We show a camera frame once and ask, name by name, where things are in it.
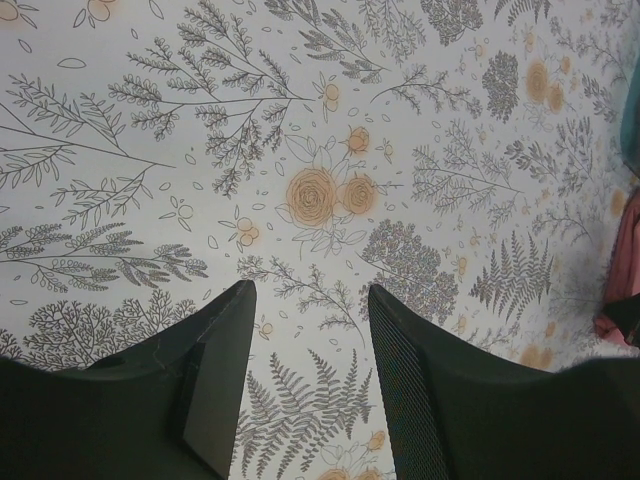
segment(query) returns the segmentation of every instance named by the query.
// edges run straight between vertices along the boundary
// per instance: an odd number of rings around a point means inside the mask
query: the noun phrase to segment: teal object
[[[637,176],[640,172],[640,155],[638,152],[638,134],[640,133],[640,59],[633,72],[633,78],[629,85],[627,103],[624,106],[622,115],[622,126],[620,128],[620,149],[627,166]]]

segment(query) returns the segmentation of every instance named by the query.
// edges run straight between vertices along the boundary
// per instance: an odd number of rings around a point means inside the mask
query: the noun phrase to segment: red fabric
[[[640,293],[640,191],[637,191],[620,222],[604,303],[629,298]],[[604,314],[595,319],[596,333],[602,338],[626,345],[615,323]]]

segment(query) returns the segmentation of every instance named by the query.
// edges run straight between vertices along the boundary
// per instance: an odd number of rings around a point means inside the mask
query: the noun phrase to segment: botanical print
[[[34,5],[0,1],[0,355],[86,368],[254,280],[230,478],[392,480],[372,284],[533,368],[636,354],[592,319],[638,2]]]

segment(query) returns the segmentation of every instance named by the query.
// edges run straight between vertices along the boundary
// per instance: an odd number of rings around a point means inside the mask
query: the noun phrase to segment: patterned fabric
[[[0,1],[0,353],[86,367],[239,278],[233,479],[395,477],[367,289],[557,370],[634,179],[633,0]]]

